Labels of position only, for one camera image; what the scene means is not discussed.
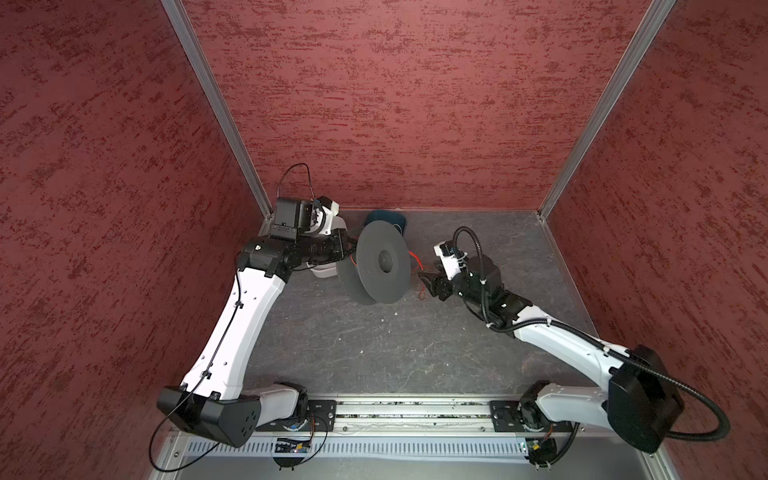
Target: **red wall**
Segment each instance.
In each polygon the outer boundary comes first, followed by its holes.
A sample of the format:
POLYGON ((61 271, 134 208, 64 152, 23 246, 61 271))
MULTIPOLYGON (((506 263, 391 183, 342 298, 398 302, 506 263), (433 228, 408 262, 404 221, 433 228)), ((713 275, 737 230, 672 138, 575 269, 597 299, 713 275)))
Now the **red wall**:
POLYGON ((768 477, 767 51, 768 3, 678 0, 550 217, 598 332, 729 413, 685 478, 768 477))
POLYGON ((259 214, 160 2, 0 35, 0 477, 142 478, 259 214))
POLYGON ((534 210, 648 0, 185 5, 271 198, 534 210))

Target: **red textured wall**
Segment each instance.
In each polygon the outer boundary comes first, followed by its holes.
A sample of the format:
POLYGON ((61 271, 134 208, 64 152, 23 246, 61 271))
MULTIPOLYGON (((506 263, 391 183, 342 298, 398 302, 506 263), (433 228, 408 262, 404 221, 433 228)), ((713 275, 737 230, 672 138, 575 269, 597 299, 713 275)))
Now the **red textured wall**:
POLYGON ((345 207, 534 210, 648 3, 185 5, 272 199, 305 161, 345 207))
POLYGON ((160 2, 0 38, 0 477, 143 478, 259 214, 160 2))
POLYGON ((768 3, 678 0, 550 218, 598 332, 729 413, 685 478, 768 477, 767 51, 768 3))

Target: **spool center hole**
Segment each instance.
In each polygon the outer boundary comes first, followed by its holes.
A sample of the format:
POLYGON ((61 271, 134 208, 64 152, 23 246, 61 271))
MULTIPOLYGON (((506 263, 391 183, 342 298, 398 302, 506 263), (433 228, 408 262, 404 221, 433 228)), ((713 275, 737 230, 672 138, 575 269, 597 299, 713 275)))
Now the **spool center hole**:
POLYGON ((379 268, 382 269, 384 273, 392 271, 392 255, 386 250, 382 250, 381 253, 379 253, 379 268))

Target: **black mounting plate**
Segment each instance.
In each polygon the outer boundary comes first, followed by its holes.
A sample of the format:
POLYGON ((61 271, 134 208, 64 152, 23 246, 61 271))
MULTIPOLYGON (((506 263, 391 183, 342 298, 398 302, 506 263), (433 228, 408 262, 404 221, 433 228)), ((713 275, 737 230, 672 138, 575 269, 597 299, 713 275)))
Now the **black mounting plate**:
MULTIPOLYGON (((494 432, 512 432, 512 433, 541 433, 532 432, 523 425, 522 416, 518 412, 517 401, 493 400, 488 404, 491 407, 491 420, 493 421, 494 432)), ((573 432, 573 425, 570 422, 552 422, 552 432, 573 432)))
MULTIPOLYGON (((315 432, 324 433, 326 426, 318 419, 325 420, 328 425, 328 431, 333 431, 333 423, 336 421, 336 400, 312 400, 310 399, 310 407, 307 410, 308 414, 312 414, 315 417, 315 432)), ((268 422, 264 425, 257 427, 256 432, 308 432, 311 424, 309 421, 304 422, 298 429, 291 429, 293 421, 289 420, 275 420, 274 422, 268 422)))

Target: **metal corner post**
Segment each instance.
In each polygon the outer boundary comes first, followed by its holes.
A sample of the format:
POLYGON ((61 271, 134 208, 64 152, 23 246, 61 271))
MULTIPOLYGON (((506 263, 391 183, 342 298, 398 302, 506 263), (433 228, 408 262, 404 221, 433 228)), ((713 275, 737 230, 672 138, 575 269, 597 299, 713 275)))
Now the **metal corner post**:
POLYGON ((592 114, 581 132, 581 136, 576 140, 576 144, 563 164, 557 179, 549 190, 544 203, 539 208, 539 216, 543 221, 547 220, 552 213, 555 204, 565 191, 568 182, 573 177, 574 172, 587 153, 594 138, 598 135, 603 123, 611 113, 616 101, 621 96, 621 92, 629 83, 632 74, 637 69, 645 52, 650 47, 651 42, 656 38, 664 20, 674 6, 676 0, 652 0, 648 10, 646 10, 643 19, 637 27, 634 36, 627 45, 621 60, 614 70, 611 79, 608 81, 600 100, 595 105, 592 114))
POLYGON ((232 148, 237 163, 240 164, 240 169, 243 171, 248 186, 250 187, 253 196, 256 198, 256 202, 259 204, 261 213, 264 218, 268 218, 272 212, 270 199, 266 195, 264 186, 261 184, 256 168, 253 166, 253 162, 250 159, 248 150, 245 148, 243 138, 240 136, 240 132, 237 131, 235 120, 232 118, 230 109, 227 107, 227 102, 224 100, 219 85, 216 83, 214 73, 210 70, 208 61, 205 59, 205 54, 200 46, 200 42, 197 41, 197 36, 194 33, 189 16, 187 16, 187 11, 184 9, 181 0, 161 1, 165 8, 165 12, 170 19, 170 23, 174 26, 174 30, 181 42, 181 46, 184 47, 184 52, 186 52, 187 58, 189 58, 189 61, 192 64, 192 69, 194 69, 197 79, 203 87, 205 96, 208 98, 210 106, 214 110, 219 125, 221 126, 221 130, 224 132, 224 136, 227 137, 227 141, 230 143, 230 148, 232 148))

